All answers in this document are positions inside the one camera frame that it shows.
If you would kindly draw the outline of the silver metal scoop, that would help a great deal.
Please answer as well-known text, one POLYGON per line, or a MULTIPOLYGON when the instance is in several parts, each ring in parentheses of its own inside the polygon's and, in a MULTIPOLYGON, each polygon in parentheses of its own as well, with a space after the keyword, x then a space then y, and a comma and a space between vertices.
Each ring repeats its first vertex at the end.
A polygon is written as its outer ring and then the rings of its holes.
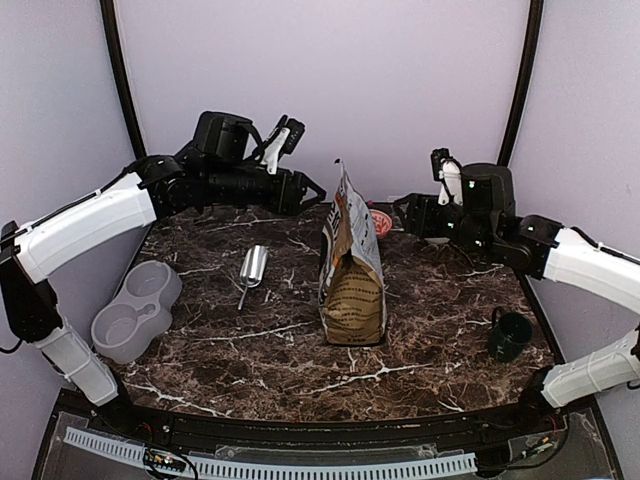
POLYGON ((268 249, 263 245, 251 247, 244 258, 240 270, 240 283, 242 285, 242 295, 237 309, 242 310, 248 290, 257 287, 263 279, 268 261, 268 249))

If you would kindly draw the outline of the brown pet food bag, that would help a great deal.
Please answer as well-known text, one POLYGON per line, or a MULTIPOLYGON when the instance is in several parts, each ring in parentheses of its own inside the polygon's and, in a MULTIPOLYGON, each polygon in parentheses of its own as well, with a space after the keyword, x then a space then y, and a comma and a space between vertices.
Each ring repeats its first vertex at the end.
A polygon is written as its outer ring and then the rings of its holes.
POLYGON ((372 213, 344 163, 321 230, 318 309, 329 343, 372 346, 387 323, 384 278, 372 213))

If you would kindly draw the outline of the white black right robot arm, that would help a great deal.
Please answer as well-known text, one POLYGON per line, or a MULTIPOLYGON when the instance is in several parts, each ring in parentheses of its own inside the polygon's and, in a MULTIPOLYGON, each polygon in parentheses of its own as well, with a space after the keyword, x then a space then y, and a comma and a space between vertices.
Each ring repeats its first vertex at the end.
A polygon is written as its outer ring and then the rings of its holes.
MULTIPOLYGON (((515 212, 512 173, 489 163, 434 163, 437 195, 411 193, 393 203, 405 232, 444 238, 461 249, 542 280, 565 283, 639 310, 639 261, 595 242, 582 230, 540 215, 515 212)), ((521 434, 577 399, 639 379, 639 331, 565 364, 542 369, 510 413, 521 434)))

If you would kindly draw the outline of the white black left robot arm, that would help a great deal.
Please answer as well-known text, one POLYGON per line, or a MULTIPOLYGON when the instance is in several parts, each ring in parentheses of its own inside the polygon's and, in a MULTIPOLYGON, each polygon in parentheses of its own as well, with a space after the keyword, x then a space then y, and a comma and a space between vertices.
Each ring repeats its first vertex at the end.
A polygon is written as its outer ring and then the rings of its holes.
POLYGON ((248 118, 205 111, 178 153, 137 159, 104 187, 55 212, 3 226, 1 293, 11 332, 103 406, 103 421, 120 436, 140 429, 140 412, 122 399, 114 374, 60 313, 49 276, 123 233, 189 208, 255 205, 292 216, 320 203, 326 193, 319 185, 278 165, 304 132, 302 122, 282 116, 262 138, 248 118))

